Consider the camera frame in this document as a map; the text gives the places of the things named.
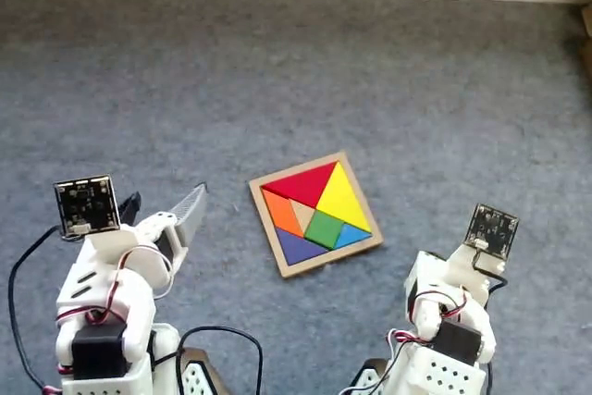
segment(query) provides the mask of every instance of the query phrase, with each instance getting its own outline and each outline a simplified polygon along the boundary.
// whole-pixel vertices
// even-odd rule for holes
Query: red and white wire
[[[449,312],[446,312],[445,314],[442,314],[442,317],[444,318],[451,318],[455,315],[458,315],[460,312],[463,311],[464,307],[466,306],[468,300],[466,298],[466,292],[463,290],[462,291],[462,303],[460,305],[457,305],[454,309],[450,310]]]
[[[79,314],[87,314],[91,311],[94,310],[98,310],[98,311],[107,311],[109,314],[111,314],[112,316],[114,316],[115,318],[117,318],[119,321],[121,322],[125,322],[125,318],[121,315],[119,315],[118,313],[114,312],[113,310],[107,310],[106,307],[103,307],[102,305],[83,305],[81,307],[76,307],[74,309],[70,309],[67,310],[66,312],[61,313],[60,315],[58,315],[55,320],[56,321],[63,321],[66,318],[69,318],[71,316],[74,315],[79,315]]]
[[[103,324],[106,321],[109,313],[111,313],[111,306],[113,305],[115,293],[117,291],[117,287],[119,286],[119,272],[125,268],[125,265],[126,265],[128,259],[130,259],[131,254],[138,251],[138,250],[144,250],[146,252],[157,254],[165,262],[166,266],[168,267],[168,271],[169,271],[168,283],[166,285],[165,291],[163,293],[161,293],[160,295],[154,296],[154,299],[159,300],[160,298],[163,298],[168,295],[168,293],[170,292],[170,290],[173,287],[173,283],[175,282],[175,274],[173,273],[173,265],[170,263],[168,258],[166,256],[164,256],[162,254],[162,252],[155,249],[155,247],[152,247],[150,245],[136,245],[135,247],[132,247],[131,249],[124,252],[119,257],[119,260],[117,261],[117,270],[116,270],[115,278],[114,278],[113,283],[111,284],[111,288],[109,289],[109,292],[107,294],[107,301],[106,301],[106,305],[105,305],[106,310],[103,311],[103,313],[101,315],[99,315],[98,317],[94,317],[92,312],[87,312],[85,316],[86,316],[86,319],[89,323]]]
[[[55,388],[54,386],[44,386],[41,389],[42,395],[61,395],[62,389]]]
[[[390,360],[388,360],[389,363],[392,363],[395,360],[395,346],[392,342],[393,338],[401,344],[401,346],[399,346],[399,347],[403,347],[408,342],[417,342],[419,344],[426,344],[427,343],[427,341],[423,341],[422,339],[415,336],[412,332],[410,332],[408,330],[398,330],[396,328],[392,328],[391,330],[388,331],[388,334],[387,334],[387,343],[388,343],[388,347],[390,348]],[[348,388],[345,388],[344,390],[342,390],[339,393],[339,395],[348,395],[348,394],[355,395],[354,392],[356,392],[356,391],[373,390],[379,384],[381,384],[381,381],[378,381],[378,382],[368,385],[368,386],[349,386]]]
[[[71,366],[58,364],[57,365],[57,373],[59,375],[72,375],[73,370],[72,370]]]

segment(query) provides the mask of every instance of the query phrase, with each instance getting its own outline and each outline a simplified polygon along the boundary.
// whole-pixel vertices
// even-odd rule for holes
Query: tangram puzzle
[[[343,152],[254,179],[250,186],[284,278],[382,242]]]

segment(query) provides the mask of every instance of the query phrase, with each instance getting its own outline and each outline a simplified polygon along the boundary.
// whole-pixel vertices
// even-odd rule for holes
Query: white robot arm
[[[464,243],[445,260],[419,252],[405,280],[411,332],[389,332],[400,343],[391,358],[370,360],[351,395],[479,395],[496,339],[489,322],[490,278],[501,277],[518,219],[486,205],[475,208]]]
[[[64,395],[176,395],[179,333],[155,325],[154,292],[170,290],[204,216],[197,186],[135,227],[88,234],[56,301],[55,351]]]

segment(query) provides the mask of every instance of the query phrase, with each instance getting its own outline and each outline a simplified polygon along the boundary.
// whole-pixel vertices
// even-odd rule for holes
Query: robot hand
[[[496,349],[496,340],[489,322],[485,304],[476,300],[468,288],[481,288],[485,277],[475,272],[464,284],[452,284],[447,280],[450,260],[432,253],[419,252],[413,269],[405,281],[407,295],[407,319],[414,325],[417,337],[433,342],[440,339],[444,321],[449,328],[462,329],[474,338],[471,354],[474,361],[488,363]]]
[[[169,212],[86,236],[56,302],[56,354],[65,394],[87,389],[90,379],[133,372],[150,379],[154,291],[166,288],[164,296],[170,290],[204,216],[206,196],[200,184]],[[172,336],[174,343],[179,336]],[[150,387],[142,393],[152,393],[152,380]]]

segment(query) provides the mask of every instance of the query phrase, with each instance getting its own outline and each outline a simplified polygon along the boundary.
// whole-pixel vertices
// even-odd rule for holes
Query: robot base
[[[479,395],[486,373],[427,347],[405,347],[390,371],[385,395]]]
[[[167,356],[177,350],[179,333],[169,324],[154,324],[154,358]],[[183,388],[185,393],[200,395],[229,395],[218,372],[211,365],[207,353],[185,348],[181,355]],[[75,380],[62,379],[64,395],[178,395],[175,359],[159,364],[151,372],[150,355],[134,363],[120,378]]]

